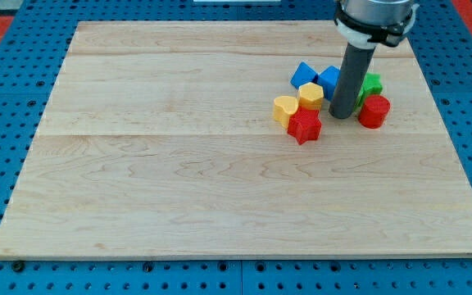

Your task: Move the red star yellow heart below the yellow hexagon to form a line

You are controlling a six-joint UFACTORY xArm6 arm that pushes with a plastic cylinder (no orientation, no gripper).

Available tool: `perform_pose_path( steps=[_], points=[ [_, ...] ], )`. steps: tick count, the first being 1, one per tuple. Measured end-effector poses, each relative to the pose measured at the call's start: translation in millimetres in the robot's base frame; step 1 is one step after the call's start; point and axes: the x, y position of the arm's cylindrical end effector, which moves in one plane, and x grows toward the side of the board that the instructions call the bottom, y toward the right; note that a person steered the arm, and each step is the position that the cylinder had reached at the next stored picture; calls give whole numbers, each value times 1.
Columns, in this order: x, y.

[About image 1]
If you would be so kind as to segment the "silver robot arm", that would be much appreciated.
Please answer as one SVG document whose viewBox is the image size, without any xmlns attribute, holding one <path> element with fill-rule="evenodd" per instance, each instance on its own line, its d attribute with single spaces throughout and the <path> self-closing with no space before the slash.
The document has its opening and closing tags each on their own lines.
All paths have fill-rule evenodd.
<svg viewBox="0 0 472 295">
<path fill-rule="evenodd" d="M 337 2 L 334 23 L 347 46 L 329 107 L 331 116 L 351 116 L 374 50 L 380 44 L 397 47 L 414 26 L 418 8 L 413 0 Z"/>
</svg>

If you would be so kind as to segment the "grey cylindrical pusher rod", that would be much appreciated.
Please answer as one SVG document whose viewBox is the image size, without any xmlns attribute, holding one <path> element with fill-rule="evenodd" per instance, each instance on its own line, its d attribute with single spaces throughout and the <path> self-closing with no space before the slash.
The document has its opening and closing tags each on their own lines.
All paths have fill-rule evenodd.
<svg viewBox="0 0 472 295">
<path fill-rule="evenodd" d="M 352 115 L 373 55 L 374 48 L 357 48 L 350 43 L 347 45 L 329 106 L 332 117 L 347 119 Z"/>
</svg>

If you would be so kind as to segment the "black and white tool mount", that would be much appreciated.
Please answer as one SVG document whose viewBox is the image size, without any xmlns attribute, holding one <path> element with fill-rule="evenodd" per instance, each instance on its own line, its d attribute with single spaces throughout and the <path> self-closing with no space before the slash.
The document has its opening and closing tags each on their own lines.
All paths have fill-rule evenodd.
<svg viewBox="0 0 472 295">
<path fill-rule="evenodd" d="M 411 31 L 418 8 L 415 2 L 338 2 L 334 23 L 357 48 L 394 48 Z"/>
</svg>

